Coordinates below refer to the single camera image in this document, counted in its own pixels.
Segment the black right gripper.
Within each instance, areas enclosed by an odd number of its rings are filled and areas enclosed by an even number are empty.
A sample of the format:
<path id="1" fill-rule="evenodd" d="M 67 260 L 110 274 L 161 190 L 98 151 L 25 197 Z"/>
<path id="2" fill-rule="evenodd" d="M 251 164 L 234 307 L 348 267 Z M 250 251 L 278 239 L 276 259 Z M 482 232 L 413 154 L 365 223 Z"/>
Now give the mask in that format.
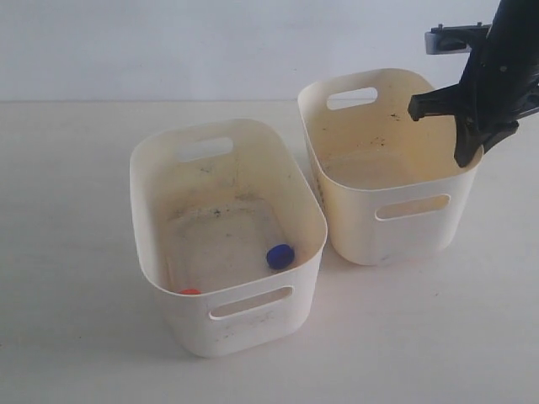
<path id="1" fill-rule="evenodd" d="M 538 2 L 502 1 L 484 42 L 469 54 L 458 83 L 414 95 L 408 113 L 455 116 L 454 159 L 467 167 L 478 148 L 489 152 L 538 109 Z M 478 126 L 493 126 L 483 140 Z"/>

